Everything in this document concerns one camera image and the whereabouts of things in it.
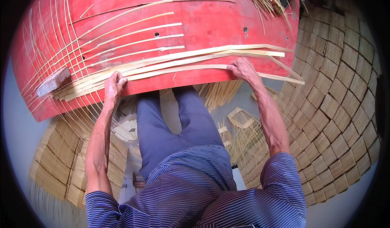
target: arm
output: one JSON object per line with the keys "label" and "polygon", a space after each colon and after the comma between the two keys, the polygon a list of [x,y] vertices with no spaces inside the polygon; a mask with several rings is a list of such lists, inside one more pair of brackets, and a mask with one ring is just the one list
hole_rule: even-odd
{"label": "arm", "polygon": [[85,156],[87,193],[102,191],[112,196],[110,181],[107,177],[111,118],[114,112],[115,103],[126,82],[127,78],[123,78],[118,71],[115,71],[111,77],[105,81],[103,109],[92,130]]}
{"label": "arm", "polygon": [[282,115],[256,73],[253,64],[246,58],[239,58],[233,61],[227,69],[231,70],[239,79],[245,80],[256,95],[260,121],[270,148],[270,156],[279,152],[290,153],[288,134]]}

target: hand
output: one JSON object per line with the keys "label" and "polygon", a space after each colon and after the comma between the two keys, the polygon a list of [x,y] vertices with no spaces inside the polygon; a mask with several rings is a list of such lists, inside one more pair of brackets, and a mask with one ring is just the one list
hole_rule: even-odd
{"label": "hand", "polygon": [[233,72],[233,75],[238,79],[245,80],[250,85],[261,81],[259,75],[255,71],[253,64],[246,58],[238,58],[231,62],[231,65],[227,66],[227,69]]}
{"label": "hand", "polygon": [[124,84],[128,81],[119,71],[115,71],[110,78],[104,82],[104,103],[116,103],[120,93],[123,91]]}

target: man's left arm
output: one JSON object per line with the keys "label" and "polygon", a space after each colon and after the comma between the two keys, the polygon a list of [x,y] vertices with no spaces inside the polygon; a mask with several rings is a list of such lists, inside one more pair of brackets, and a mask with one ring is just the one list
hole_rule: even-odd
{"label": "man's left arm", "polygon": [[126,82],[127,78],[123,78],[118,71],[115,71],[105,81],[103,109],[92,130],[85,156],[87,193],[102,191],[112,196],[110,181],[107,177],[111,118],[115,103]]}

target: woven bamboo panel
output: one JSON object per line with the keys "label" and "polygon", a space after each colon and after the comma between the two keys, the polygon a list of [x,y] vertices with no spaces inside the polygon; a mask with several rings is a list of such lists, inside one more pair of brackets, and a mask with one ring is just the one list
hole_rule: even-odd
{"label": "woven bamboo panel", "polygon": [[[30,177],[50,195],[85,208],[85,154],[94,122],[79,111],[63,117],[51,119],[35,153]],[[127,146],[111,134],[107,175],[116,200],[123,184],[127,151]]]}
{"label": "woven bamboo panel", "polygon": [[[352,46],[357,38],[363,41],[361,46],[373,47],[367,35],[369,30],[360,33],[359,26],[357,30],[354,26],[360,16],[352,10],[347,10],[346,17],[321,8],[309,10],[315,23],[326,24],[320,36],[327,40],[325,53],[317,51],[304,37],[298,38],[299,49],[295,50],[292,68],[306,79],[307,85],[285,82],[281,92],[273,97],[278,105],[287,102],[285,112],[293,113],[292,120],[285,124],[308,206],[345,191],[378,159],[374,85],[381,73],[379,61],[367,59],[375,58],[376,51]],[[324,19],[324,12],[330,18]],[[312,30],[299,29],[300,33],[308,37],[320,34],[315,26]],[[245,158],[242,162],[246,164],[239,168],[246,187],[261,188],[264,165],[253,164],[250,155]]]}

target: shirt sleeve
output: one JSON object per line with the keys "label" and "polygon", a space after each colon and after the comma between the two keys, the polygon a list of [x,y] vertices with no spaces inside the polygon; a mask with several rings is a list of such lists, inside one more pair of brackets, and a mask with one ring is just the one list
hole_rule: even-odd
{"label": "shirt sleeve", "polygon": [[105,192],[96,191],[85,196],[88,227],[115,227],[120,218],[118,202]]}
{"label": "shirt sleeve", "polygon": [[306,218],[306,200],[294,158],[280,152],[268,159],[261,172],[263,190],[295,207]]}

